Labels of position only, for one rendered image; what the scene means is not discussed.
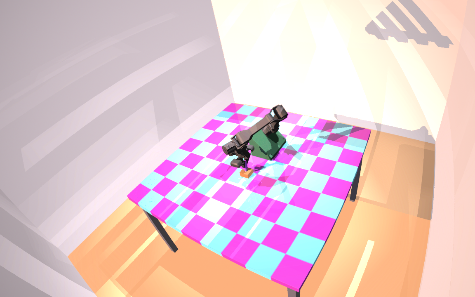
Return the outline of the orange block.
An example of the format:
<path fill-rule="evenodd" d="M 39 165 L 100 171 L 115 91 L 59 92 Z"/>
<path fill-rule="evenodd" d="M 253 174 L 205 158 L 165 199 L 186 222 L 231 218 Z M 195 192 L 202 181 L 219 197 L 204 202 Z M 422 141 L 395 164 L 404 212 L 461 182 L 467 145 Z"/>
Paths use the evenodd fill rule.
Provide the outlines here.
<path fill-rule="evenodd" d="M 245 172 L 243 169 L 240 171 L 240 177 L 249 178 L 250 176 L 252 176 L 252 174 L 253 174 L 253 169 L 252 168 L 248 168 L 247 172 Z"/>

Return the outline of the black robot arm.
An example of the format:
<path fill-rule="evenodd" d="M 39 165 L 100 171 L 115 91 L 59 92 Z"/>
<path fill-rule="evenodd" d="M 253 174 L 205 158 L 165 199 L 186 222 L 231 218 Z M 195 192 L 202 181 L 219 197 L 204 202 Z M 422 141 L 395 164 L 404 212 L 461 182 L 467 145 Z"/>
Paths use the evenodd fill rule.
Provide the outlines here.
<path fill-rule="evenodd" d="M 271 112 L 275 114 L 272 116 Z M 233 137 L 231 137 L 230 142 L 222 146 L 222 150 L 226 155 L 233 156 L 237 155 L 236 149 L 242 149 L 248 145 L 249 140 L 252 139 L 253 135 L 258 133 L 259 130 L 262 130 L 266 137 L 271 133 L 277 133 L 279 130 L 279 122 L 285 120 L 288 117 L 288 113 L 281 105 L 272 107 L 269 113 L 267 113 L 262 120 L 259 120 L 258 123 L 254 124 L 247 130 L 240 130 Z"/>

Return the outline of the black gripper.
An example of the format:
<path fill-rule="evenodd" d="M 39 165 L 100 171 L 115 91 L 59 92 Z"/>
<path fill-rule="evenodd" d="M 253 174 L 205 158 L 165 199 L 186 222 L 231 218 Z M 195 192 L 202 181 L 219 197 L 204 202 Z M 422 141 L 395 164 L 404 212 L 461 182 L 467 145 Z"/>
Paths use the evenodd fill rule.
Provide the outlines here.
<path fill-rule="evenodd" d="M 249 153 L 249 150 L 251 150 L 253 152 L 254 150 L 254 146 L 253 145 L 246 145 L 245 147 L 243 147 L 242 149 L 236 149 L 236 152 L 237 152 L 237 159 L 233 159 L 230 163 L 230 165 L 232 167 L 236 167 L 236 168 L 240 168 L 240 167 L 243 167 L 245 168 L 245 161 L 247 162 L 248 164 L 248 161 L 249 161 L 249 158 L 250 158 L 250 155 L 251 153 Z"/>

